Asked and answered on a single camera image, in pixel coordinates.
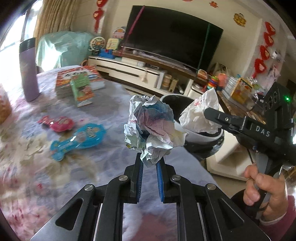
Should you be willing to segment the paper ball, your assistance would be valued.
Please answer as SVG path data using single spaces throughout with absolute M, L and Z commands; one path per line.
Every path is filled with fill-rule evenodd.
M 134 95 L 129 101 L 128 122 L 124 125 L 125 145 L 140 153 L 147 167 L 185 144 L 187 133 L 175 129 L 169 105 L 155 96 Z

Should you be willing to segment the white plastic bag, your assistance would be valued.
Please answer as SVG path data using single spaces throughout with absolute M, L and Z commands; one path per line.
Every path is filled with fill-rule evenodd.
M 219 110 L 219 107 L 220 105 L 215 89 L 209 89 L 183 110 L 179 117 L 179 123 L 182 128 L 192 132 L 213 135 L 218 132 L 221 125 L 206 119 L 204 111 L 207 108 Z

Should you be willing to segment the blue candy package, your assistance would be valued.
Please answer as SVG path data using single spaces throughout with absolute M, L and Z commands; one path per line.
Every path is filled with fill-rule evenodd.
M 50 146 L 51 157 L 59 162 L 66 153 L 74 149 L 88 149 L 100 144 L 106 134 L 103 125 L 88 123 L 79 128 L 72 137 L 64 141 L 53 141 Z

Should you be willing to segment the red candy package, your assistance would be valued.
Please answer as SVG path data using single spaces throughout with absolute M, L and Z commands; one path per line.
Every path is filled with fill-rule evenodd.
M 74 121 L 66 116 L 51 118 L 48 115 L 43 116 L 38 123 L 48 126 L 54 132 L 70 131 L 74 127 Z

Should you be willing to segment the green milk carton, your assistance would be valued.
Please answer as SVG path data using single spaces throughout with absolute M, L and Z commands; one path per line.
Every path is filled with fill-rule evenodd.
M 78 108 L 92 104 L 94 93 L 87 73 L 73 75 L 70 80 L 74 100 Z

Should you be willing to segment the white trash bin black liner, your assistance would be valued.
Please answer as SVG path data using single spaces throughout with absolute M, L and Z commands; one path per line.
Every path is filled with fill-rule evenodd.
M 221 128 L 217 133 L 209 134 L 195 133 L 181 127 L 179 117 L 183 110 L 194 101 L 193 99 L 180 94 L 168 94 L 163 95 L 160 101 L 172 109 L 175 129 L 187 133 L 184 147 L 189 153 L 201 161 L 214 155 L 220 149 L 224 141 L 224 130 Z

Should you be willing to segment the floral purple tablecloth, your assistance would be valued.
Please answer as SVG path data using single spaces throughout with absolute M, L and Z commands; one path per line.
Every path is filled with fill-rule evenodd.
M 90 105 L 59 99 L 58 71 L 38 74 L 40 95 L 27 102 L 20 78 L 3 81 L 12 113 L 1 125 L 1 222 L 30 240 L 79 190 L 101 186 L 135 162 L 125 145 L 130 94 L 107 80 Z

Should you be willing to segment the white tv cabinet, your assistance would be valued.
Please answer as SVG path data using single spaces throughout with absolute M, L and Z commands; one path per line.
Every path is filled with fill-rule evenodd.
M 88 57 L 88 64 L 94 65 L 106 79 L 159 96 L 170 93 L 162 87 L 164 71 L 97 56 Z

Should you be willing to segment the black flat television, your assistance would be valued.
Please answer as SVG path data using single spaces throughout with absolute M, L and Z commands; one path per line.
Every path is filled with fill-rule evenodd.
M 222 28 L 180 11 L 133 6 L 123 46 L 207 70 L 222 33 Z

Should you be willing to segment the stack of books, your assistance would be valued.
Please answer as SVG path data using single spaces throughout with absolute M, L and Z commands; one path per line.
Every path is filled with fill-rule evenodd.
M 55 92 L 58 97 L 69 97 L 74 89 L 87 94 L 90 90 L 105 88 L 105 80 L 93 65 L 74 67 L 61 70 L 57 74 Z

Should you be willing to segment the toy ferris wheel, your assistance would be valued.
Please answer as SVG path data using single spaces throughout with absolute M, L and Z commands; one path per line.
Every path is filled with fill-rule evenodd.
M 101 49 L 104 49 L 106 46 L 106 40 L 103 37 L 95 37 L 90 41 L 89 50 L 92 53 L 99 53 Z

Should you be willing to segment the jar of round snacks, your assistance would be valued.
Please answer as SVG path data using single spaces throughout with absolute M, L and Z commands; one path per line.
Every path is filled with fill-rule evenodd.
M 0 124 L 11 114 L 11 104 L 7 92 L 4 90 L 3 86 L 0 86 Z

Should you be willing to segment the teal covered furniture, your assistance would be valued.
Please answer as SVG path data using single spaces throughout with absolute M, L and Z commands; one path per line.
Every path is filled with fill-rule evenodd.
M 89 32 L 61 31 L 43 35 L 36 50 L 36 65 L 44 71 L 80 65 L 91 55 Z

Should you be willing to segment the purple thermos bottle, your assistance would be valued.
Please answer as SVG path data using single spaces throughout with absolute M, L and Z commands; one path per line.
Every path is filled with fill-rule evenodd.
M 20 43 L 19 59 L 22 87 L 27 102 L 34 101 L 40 95 L 35 62 L 36 38 Z

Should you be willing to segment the right beige curtain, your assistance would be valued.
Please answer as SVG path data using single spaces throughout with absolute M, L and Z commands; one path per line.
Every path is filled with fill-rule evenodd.
M 43 1 L 33 34 L 36 47 L 41 37 L 46 34 L 71 30 L 80 3 L 79 0 Z

